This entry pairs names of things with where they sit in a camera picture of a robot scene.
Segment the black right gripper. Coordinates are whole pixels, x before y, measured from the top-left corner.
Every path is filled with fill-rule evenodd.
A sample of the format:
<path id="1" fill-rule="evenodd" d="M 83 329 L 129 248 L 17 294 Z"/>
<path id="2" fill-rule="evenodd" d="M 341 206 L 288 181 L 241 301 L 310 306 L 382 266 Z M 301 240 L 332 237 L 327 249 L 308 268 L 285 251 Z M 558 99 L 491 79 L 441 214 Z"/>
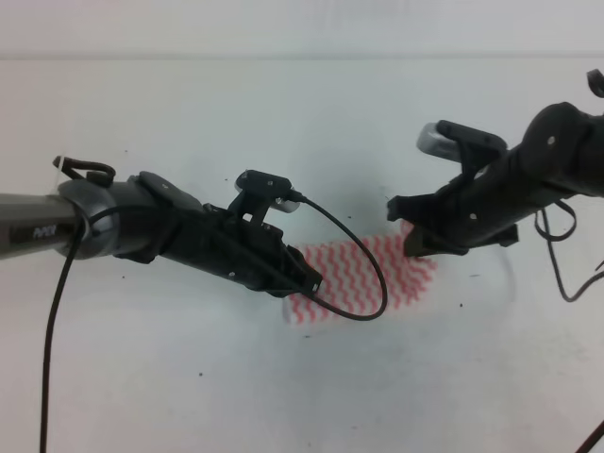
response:
<path id="1" fill-rule="evenodd" d="M 519 241 L 519 171 L 514 164 L 491 164 L 482 174 L 456 176 L 437 193 L 394 196 L 387 220 L 432 225 L 435 233 L 414 226 L 405 239 L 405 255 L 464 256 L 472 248 Z"/>

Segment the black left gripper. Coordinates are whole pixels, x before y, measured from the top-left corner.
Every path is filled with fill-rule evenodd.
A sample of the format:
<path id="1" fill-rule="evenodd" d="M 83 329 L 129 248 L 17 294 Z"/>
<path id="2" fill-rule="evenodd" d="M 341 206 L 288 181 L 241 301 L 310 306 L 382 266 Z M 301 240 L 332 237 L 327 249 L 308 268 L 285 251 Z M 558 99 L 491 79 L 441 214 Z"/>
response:
<path id="1" fill-rule="evenodd" d="M 323 277 L 273 226 L 254 225 L 206 204 L 178 215 L 160 255 L 274 297 L 315 297 Z M 292 278 L 292 270 L 297 279 Z"/>

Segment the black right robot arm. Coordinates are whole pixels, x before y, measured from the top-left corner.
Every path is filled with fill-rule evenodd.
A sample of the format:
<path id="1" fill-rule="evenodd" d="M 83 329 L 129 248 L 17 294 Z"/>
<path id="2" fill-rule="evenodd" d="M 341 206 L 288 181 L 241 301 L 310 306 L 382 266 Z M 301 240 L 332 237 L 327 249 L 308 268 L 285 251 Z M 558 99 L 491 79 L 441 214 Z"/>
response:
<path id="1" fill-rule="evenodd" d="M 436 193 L 395 196 L 391 221 L 411 224 L 406 256 L 463 256 L 469 250 L 518 242 L 521 220 L 575 195 L 603 194 L 603 118 L 570 103 L 550 105 L 531 121 L 522 141 L 446 120 L 424 126 L 417 147 L 460 164 Z"/>

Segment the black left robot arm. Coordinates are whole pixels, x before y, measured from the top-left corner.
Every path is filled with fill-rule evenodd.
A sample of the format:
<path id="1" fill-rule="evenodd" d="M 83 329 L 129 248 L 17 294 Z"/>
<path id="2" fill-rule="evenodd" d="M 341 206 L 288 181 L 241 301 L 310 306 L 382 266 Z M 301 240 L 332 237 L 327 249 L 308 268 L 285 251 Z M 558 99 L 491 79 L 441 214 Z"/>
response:
<path id="1" fill-rule="evenodd" d="M 303 254 L 264 221 L 292 212 L 289 179 L 247 170 L 225 209 L 203 204 L 161 176 L 115 181 L 112 167 L 57 157 L 69 179 L 49 195 L 1 197 L 4 259 L 55 249 L 77 260 L 105 256 L 148 264 L 163 257 L 274 297 L 314 294 L 323 280 Z"/>

